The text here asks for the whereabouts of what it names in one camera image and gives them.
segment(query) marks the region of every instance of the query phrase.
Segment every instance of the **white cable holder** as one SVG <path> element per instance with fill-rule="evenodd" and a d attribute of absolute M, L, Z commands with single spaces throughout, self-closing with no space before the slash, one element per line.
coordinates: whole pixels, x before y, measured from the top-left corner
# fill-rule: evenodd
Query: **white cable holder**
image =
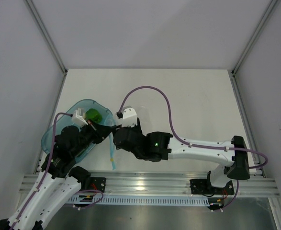
<path fill-rule="evenodd" d="M 88 125 L 87 121 L 85 120 L 86 118 L 86 113 L 85 110 L 82 108 L 78 108 L 73 112 L 72 115 L 72 122 L 77 124 L 80 127 L 83 127 L 85 125 Z"/>
<path fill-rule="evenodd" d="M 137 125 L 137 113 L 135 109 L 128 107 L 123 110 L 122 127 L 134 127 Z"/>

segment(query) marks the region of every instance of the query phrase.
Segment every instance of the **green object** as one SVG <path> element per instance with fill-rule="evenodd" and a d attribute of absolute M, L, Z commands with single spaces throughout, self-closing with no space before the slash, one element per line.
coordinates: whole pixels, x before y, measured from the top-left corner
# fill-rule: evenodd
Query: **green object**
<path fill-rule="evenodd" d="M 86 120 L 91 120 L 95 123 L 102 121 L 102 115 L 96 109 L 90 109 L 86 112 Z"/>

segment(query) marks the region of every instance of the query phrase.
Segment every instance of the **white wall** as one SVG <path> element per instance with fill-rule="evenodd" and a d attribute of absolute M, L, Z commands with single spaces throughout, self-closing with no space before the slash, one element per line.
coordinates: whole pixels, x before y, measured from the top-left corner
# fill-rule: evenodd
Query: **white wall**
<path fill-rule="evenodd" d="M 281 193 L 281 2 L 238 73 L 259 149 Z"/>
<path fill-rule="evenodd" d="M 270 0 L 33 2 L 69 69 L 232 69 Z"/>
<path fill-rule="evenodd" d="M 0 1 L 0 219 L 18 202 L 62 81 L 22 0 Z"/>

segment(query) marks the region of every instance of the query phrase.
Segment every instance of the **gray floor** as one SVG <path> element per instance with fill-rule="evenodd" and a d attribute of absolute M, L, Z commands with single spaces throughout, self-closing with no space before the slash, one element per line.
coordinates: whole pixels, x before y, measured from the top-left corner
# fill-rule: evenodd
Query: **gray floor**
<path fill-rule="evenodd" d="M 46 230 L 276 230 L 268 200 L 241 198 L 224 213 L 206 207 L 63 207 Z"/>

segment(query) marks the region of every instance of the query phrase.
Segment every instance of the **blue plastic tray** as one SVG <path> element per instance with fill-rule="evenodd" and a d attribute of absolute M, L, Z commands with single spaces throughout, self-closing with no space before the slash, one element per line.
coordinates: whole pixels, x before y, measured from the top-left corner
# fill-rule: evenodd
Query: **blue plastic tray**
<path fill-rule="evenodd" d="M 72 114 L 76 109 L 78 108 L 83 108 L 85 111 L 88 111 L 89 109 L 96 109 L 98 112 L 102 115 L 102 121 L 100 122 L 101 125 L 105 126 L 113 126 L 115 125 L 114 118 L 112 116 L 112 113 L 109 109 L 105 108 L 104 106 L 100 105 L 94 100 L 91 99 L 84 99 L 79 102 L 77 102 L 74 106 L 72 106 L 67 113 Z M 66 126 L 76 126 L 80 128 L 78 125 L 72 122 L 70 116 L 62 116 L 61 118 L 58 119 L 56 122 L 56 134 L 61 134 L 61 131 L 64 127 Z M 53 132 L 53 126 L 51 126 L 46 133 L 43 135 L 41 139 L 41 148 L 46 154 L 49 154 L 51 151 L 51 144 L 52 144 L 52 132 Z M 81 160 L 84 159 L 84 157 L 87 156 L 87 154 L 92 150 L 92 148 L 95 147 L 95 144 L 90 144 L 89 147 L 80 155 L 79 157 L 76 158 L 76 162 L 80 162 Z"/>

